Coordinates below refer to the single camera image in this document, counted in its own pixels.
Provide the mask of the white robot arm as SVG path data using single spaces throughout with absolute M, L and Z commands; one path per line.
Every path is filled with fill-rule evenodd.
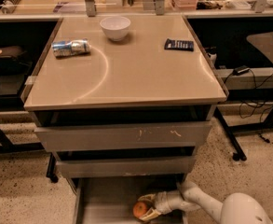
M 205 193 L 198 185 L 185 180 L 177 189 L 141 196 L 133 206 L 133 215 L 142 222 L 150 222 L 172 211 L 187 213 L 204 210 L 217 224 L 273 224 L 262 205 L 244 193 L 230 194 L 223 202 Z

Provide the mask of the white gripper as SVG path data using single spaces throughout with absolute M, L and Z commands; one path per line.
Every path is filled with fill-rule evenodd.
M 139 219 L 143 222 L 151 221 L 161 214 L 166 215 L 174 210 L 182 210 L 184 198 L 179 190 L 162 191 L 155 194 L 146 194 L 138 198 L 139 202 L 154 203 L 154 207 L 151 207 L 145 214 Z

